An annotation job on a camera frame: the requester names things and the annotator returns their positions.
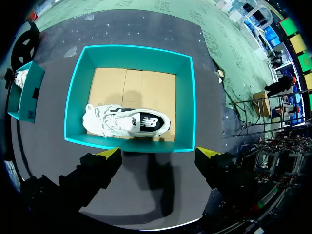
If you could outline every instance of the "metal rack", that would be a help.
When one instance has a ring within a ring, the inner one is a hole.
[[[296,94],[304,94],[304,93],[310,93],[312,91],[312,89],[309,89],[309,90],[304,90],[304,91],[298,91],[298,92],[293,92],[293,93],[289,93],[287,95],[294,95],[294,100],[295,100],[295,108],[297,109],[297,98],[296,98]],[[279,102],[279,106],[282,108],[284,106],[284,101],[283,101],[283,96],[286,96],[285,94],[281,94],[281,95],[276,95],[276,96],[272,96],[272,97],[263,97],[263,98],[259,98],[259,99],[251,99],[251,100],[246,100],[246,101],[239,101],[239,102],[232,102],[231,104],[236,108],[236,109],[241,109],[244,113],[245,113],[245,119],[246,119],[246,124],[244,125],[244,127],[242,128],[241,132],[238,134],[238,135],[233,135],[234,137],[237,137],[237,136],[243,136],[243,135],[253,135],[253,134],[261,134],[261,133],[268,133],[268,132],[274,132],[274,131],[279,131],[279,130],[282,130],[284,129],[283,127],[283,123],[285,122],[289,122],[289,121],[297,121],[296,124],[293,124],[291,126],[296,126],[298,124],[302,124],[304,122],[307,122],[309,120],[311,120],[312,118],[307,118],[305,116],[303,117],[299,117],[298,118],[298,113],[296,113],[296,119],[292,119],[292,120],[285,120],[284,118],[284,114],[283,112],[281,112],[281,115],[280,115],[280,121],[277,121],[277,122],[273,122],[273,119],[272,119],[272,115],[270,115],[270,120],[271,122],[265,122],[265,115],[264,115],[264,104],[263,102],[265,100],[268,100],[268,103],[269,103],[269,109],[271,111],[271,103],[270,103],[270,99],[272,98],[278,98],[278,102]],[[246,103],[249,103],[249,104],[255,104],[257,107],[258,107],[258,111],[259,111],[259,117],[258,117],[258,120],[256,121],[256,123],[250,123],[248,122],[248,118],[247,118],[247,113],[246,113]],[[275,129],[269,129],[269,130],[266,130],[266,124],[282,124],[281,127],[279,128],[275,128]],[[251,126],[256,126],[256,125],[263,125],[263,131],[261,132],[255,132],[255,133],[250,133],[249,132],[249,127]]]

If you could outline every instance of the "person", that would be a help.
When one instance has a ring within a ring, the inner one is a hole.
[[[300,112],[300,107],[293,106],[293,105],[287,105],[284,104],[283,108],[281,107],[275,107],[274,109],[271,110],[271,116],[272,118],[279,118],[279,117],[284,117],[283,119],[285,120],[285,117],[288,116],[293,116],[294,113],[297,111],[297,113]]]
[[[278,68],[280,66],[282,66],[283,62],[271,62],[272,68]]]
[[[265,86],[264,89],[269,91],[268,97],[271,97],[280,92],[284,92],[285,90],[289,90],[292,85],[295,85],[296,82],[296,77],[292,77],[292,79],[290,79],[288,76],[282,76],[278,79],[278,82]]]
[[[268,57],[271,58],[271,59],[273,59],[274,57],[281,55],[282,52],[283,52],[283,51],[276,51],[276,50],[274,50],[274,53],[271,52],[271,53],[268,55]]]
[[[283,64],[283,59],[281,56],[275,56],[271,59],[272,68],[278,68]]]

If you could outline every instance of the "new balance logo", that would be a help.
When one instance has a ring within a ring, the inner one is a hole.
[[[136,126],[137,125],[137,119],[132,118],[132,125]]]
[[[145,117],[141,122],[141,127],[145,126],[145,127],[153,128],[156,126],[157,122],[158,122],[157,118],[148,119],[147,117]]]

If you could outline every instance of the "cardboard box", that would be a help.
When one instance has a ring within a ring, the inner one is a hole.
[[[105,86],[101,86],[101,79],[94,79],[94,76],[105,77]],[[170,131],[161,136],[166,141],[123,137],[105,139],[87,134],[82,116],[88,102],[94,106],[121,103],[123,107],[141,106],[163,112],[172,122]],[[68,89],[64,118],[66,141],[108,150],[120,147],[128,152],[187,152],[194,150],[195,130],[192,57],[134,45],[92,45],[83,48]]]
[[[121,68],[96,68],[89,103],[93,106],[118,104],[124,108],[152,109],[164,113],[171,121],[170,130],[152,140],[175,141],[176,76],[173,74]]]
[[[37,99],[45,71],[31,61],[17,71],[28,69],[24,88],[12,83],[8,101],[8,114],[17,120],[34,123],[36,118]]]
[[[253,100],[260,99],[260,98],[267,98],[267,97],[268,96],[265,93],[265,91],[261,91],[253,95]],[[263,117],[263,116],[268,117],[271,115],[269,99],[255,100],[253,102],[253,107],[259,117]]]

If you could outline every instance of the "shoe lace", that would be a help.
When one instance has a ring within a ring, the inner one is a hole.
[[[116,120],[120,117],[113,117],[113,114],[108,113],[110,108],[113,107],[113,105],[108,105],[103,112],[101,112],[97,107],[94,107],[92,104],[88,104],[86,106],[86,111],[93,110],[96,117],[102,122],[102,135],[105,139],[107,139],[107,135],[105,134],[105,130],[114,131],[114,128],[121,129],[120,126],[117,125]],[[111,121],[114,120],[114,127],[112,127]]]

